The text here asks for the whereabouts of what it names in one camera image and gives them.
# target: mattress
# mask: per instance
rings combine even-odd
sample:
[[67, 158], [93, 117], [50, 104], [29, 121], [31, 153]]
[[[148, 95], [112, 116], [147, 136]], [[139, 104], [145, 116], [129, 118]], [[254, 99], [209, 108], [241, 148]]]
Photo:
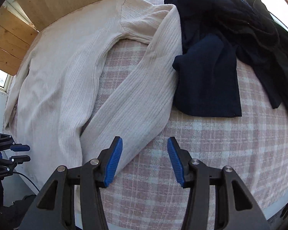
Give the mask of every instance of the mattress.
[[[163, 0], [147, 0], [163, 4]], [[100, 78], [92, 116], [143, 57], [147, 45], [121, 40], [110, 50]], [[248, 65], [237, 60], [242, 117], [192, 117], [174, 106], [164, 130], [101, 189], [108, 223], [130, 229], [180, 229], [189, 189], [176, 182], [167, 153], [167, 139], [206, 165], [231, 165], [261, 209], [288, 191], [288, 115], [281, 104], [272, 109], [262, 85]], [[10, 133], [17, 135], [15, 121]], [[211, 187], [210, 196], [214, 198]], [[214, 227], [215, 202], [210, 201], [208, 228]]]

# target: dark clothing pile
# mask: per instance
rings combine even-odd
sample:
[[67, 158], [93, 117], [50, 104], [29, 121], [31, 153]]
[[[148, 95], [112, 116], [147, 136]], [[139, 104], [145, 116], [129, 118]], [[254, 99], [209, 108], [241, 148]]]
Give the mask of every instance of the dark clothing pile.
[[175, 106], [199, 117], [242, 116], [237, 59], [250, 65], [272, 108], [288, 111], [288, 32], [261, 0], [164, 0], [175, 4], [183, 54]]
[[24, 218], [26, 212], [28, 211], [30, 205], [34, 201], [36, 195], [25, 196], [22, 200], [17, 200], [13, 202], [13, 205], [9, 207], [3, 206], [3, 186], [0, 180], [0, 216], [9, 228], [18, 229], [22, 219]]

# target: white ribbed sweater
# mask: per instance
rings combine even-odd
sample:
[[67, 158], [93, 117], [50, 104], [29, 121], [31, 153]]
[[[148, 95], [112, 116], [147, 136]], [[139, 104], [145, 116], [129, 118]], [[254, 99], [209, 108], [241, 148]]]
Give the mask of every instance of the white ribbed sweater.
[[[107, 52], [125, 38], [149, 44], [146, 53], [80, 136]], [[181, 52], [175, 5], [144, 0], [102, 0], [40, 32], [17, 73], [4, 116], [8, 127], [17, 104], [17, 142], [31, 147], [25, 174], [41, 188], [57, 166], [97, 158], [115, 136], [123, 139], [119, 172], [165, 127], [177, 84], [172, 63]]]

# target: sweater sleeve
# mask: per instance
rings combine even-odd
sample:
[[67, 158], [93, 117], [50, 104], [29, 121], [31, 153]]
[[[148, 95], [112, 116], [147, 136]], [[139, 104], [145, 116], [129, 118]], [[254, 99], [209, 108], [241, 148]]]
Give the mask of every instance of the sweater sleeve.
[[39, 41], [39, 39], [42, 37], [43, 33], [40, 32], [37, 37], [34, 39], [33, 43], [31, 44], [28, 52], [26, 53], [22, 64], [20, 65], [18, 72], [16, 76], [14, 77], [12, 86], [8, 93], [8, 101], [5, 106], [4, 111], [4, 123], [3, 128], [8, 130], [9, 124], [13, 121], [13, 118], [15, 116], [15, 113], [13, 113], [14, 107], [17, 104], [20, 88], [22, 87], [22, 83], [25, 81], [25, 78], [27, 77], [29, 73], [29, 67], [32, 58], [36, 55], [36, 45]]
[[126, 0], [120, 23], [124, 28], [122, 37], [148, 44], [146, 52], [80, 137], [85, 163], [110, 146], [115, 136], [120, 136], [123, 151], [116, 173], [167, 124], [177, 85], [172, 64], [175, 56], [182, 54], [180, 19], [175, 5]]

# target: black cable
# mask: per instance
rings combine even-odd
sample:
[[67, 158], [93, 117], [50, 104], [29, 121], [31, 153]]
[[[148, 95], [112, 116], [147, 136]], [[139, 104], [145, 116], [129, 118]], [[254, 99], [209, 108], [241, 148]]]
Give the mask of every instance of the black cable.
[[33, 184], [33, 186], [37, 189], [37, 191], [39, 192], [40, 190], [35, 186], [35, 184], [33, 183], [33, 181], [31, 181], [28, 177], [26, 177], [24, 174], [13, 171], [13, 174], [18, 174], [18, 175], [22, 175], [23, 177], [27, 178], [29, 180], [30, 183]]

